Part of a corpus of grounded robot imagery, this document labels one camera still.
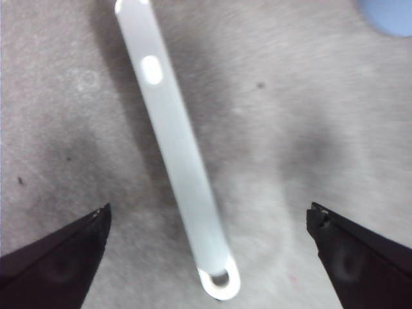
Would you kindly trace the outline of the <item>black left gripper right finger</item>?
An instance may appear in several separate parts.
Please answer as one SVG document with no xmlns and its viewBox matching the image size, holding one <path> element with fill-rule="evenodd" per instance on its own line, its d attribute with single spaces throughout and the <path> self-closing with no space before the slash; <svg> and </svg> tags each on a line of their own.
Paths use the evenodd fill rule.
<svg viewBox="0 0 412 309">
<path fill-rule="evenodd" d="M 411 308 L 411 248 L 316 202 L 306 229 L 343 308 Z"/>
</svg>

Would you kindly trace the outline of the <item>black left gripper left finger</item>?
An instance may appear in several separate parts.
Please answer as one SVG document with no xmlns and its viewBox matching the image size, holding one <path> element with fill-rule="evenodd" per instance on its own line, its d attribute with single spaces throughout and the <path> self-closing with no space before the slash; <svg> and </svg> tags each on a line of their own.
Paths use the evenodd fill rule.
<svg viewBox="0 0 412 309">
<path fill-rule="evenodd" d="M 105 206 L 1 256 L 1 308 L 81 308 L 111 228 Z"/>
</svg>

